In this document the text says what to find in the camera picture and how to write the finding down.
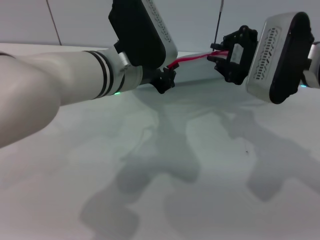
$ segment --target vent grille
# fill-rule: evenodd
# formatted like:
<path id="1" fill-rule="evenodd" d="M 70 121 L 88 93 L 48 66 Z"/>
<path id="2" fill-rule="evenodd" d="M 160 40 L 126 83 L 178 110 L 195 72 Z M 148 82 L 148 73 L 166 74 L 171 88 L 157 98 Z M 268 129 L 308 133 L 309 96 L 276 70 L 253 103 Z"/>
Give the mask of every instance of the vent grille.
<path id="1" fill-rule="evenodd" d="M 161 29 L 161 32 L 165 38 L 165 40 L 167 40 L 169 43 L 171 43 L 171 37 L 167 31 L 167 28 L 166 26 L 164 25 L 161 17 L 159 16 L 159 13 L 158 13 L 158 10 L 156 9 L 156 6 L 153 2 L 153 0 L 146 0 L 146 2 L 148 3 L 149 5 L 149 8 L 151 9 L 152 11 L 152 14 L 154 15 L 154 19 L 156 20 L 156 22 L 158 23 L 158 26 L 159 28 Z"/>
<path id="2" fill-rule="evenodd" d="M 264 81 L 268 76 L 271 61 L 276 50 L 281 30 L 278 27 L 272 27 L 268 30 L 264 39 L 264 45 L 255 68 L 253 78 L 257 81 Z"/>

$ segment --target white wall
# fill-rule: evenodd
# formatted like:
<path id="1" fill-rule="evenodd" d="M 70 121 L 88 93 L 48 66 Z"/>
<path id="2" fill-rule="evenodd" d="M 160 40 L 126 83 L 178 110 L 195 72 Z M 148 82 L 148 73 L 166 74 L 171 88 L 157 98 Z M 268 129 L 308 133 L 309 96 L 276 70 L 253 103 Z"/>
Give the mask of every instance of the white wall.
<path id="1" fill-rule="evenodd" d="M 154 0 L 180 51 L 210 50 L 220 0 Z M 108 15 L 112 0 L 49 0 L 63 45 L 109 47 L 117 41 Z M 319 0 L 225 0 L 218 41 L 242 25 L 261 32 L 267 17 L 305 11 L 320 40 Z M 58 44 L 46 0 L 2 0 L 0 42 Z"/>
<path id="2" fill-rule="evenodd" d="M 45 0 L 1 0 L 0 42 L 58 45 Z"/>

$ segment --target ventilation slot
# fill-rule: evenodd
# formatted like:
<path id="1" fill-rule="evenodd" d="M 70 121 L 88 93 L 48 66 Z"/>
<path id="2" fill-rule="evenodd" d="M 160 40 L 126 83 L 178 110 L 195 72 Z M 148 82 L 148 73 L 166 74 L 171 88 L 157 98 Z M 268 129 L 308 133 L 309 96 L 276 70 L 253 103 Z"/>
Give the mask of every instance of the ventilation slot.
<path id="1" fill-rule="evenodd" d="M 280 32 L 281 30 L 278 27 L 272 27 L 267 32 L 267 35 L 264 39 L 264 45 L 257 63 L 257 67 L 255 68 L 255 73 L 253 75 L 253 78 L 257 81 L 264 81 L 268 76 L 268 72 L 271 66 L 270 63 L 276 50 Z"/>

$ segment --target red wire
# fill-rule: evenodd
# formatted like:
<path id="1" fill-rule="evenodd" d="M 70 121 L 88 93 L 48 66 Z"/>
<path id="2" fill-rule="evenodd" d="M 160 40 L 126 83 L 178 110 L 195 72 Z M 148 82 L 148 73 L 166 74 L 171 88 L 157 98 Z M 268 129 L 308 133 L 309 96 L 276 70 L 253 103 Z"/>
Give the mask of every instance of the red wire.
<path id="1" fill-rule="evenodd" d="M 173 63 L 169 64 L 168 69 L 171 69 L 172 67 L 174 67 L 178 63 L 188 62 L 188 61 L 192 61 L 192 60 L 196 60 L 196 59 L 205 58 L 208 56 L 218 56 L 218 55 L 228 56 L 228 51 L 213 51 L 211 53 L 207 53 L 207 54 L 199 55 L 199 56 L 180 57 L 180 58 L 177 58 Z"/>

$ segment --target white tabletop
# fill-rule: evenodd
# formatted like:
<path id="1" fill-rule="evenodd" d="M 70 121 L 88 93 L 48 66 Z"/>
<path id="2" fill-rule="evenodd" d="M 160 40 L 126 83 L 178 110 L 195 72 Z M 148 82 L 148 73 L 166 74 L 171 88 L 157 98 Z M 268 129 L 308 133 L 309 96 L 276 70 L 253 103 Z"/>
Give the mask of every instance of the white tabletop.
<path id="1" fill-rule="evenodd" d="M 62 107 L 1 149 L 0 239 L 318 240 L 320 91 L 266 104 L 203 63 L 178 68 L 164 95 Z"/>

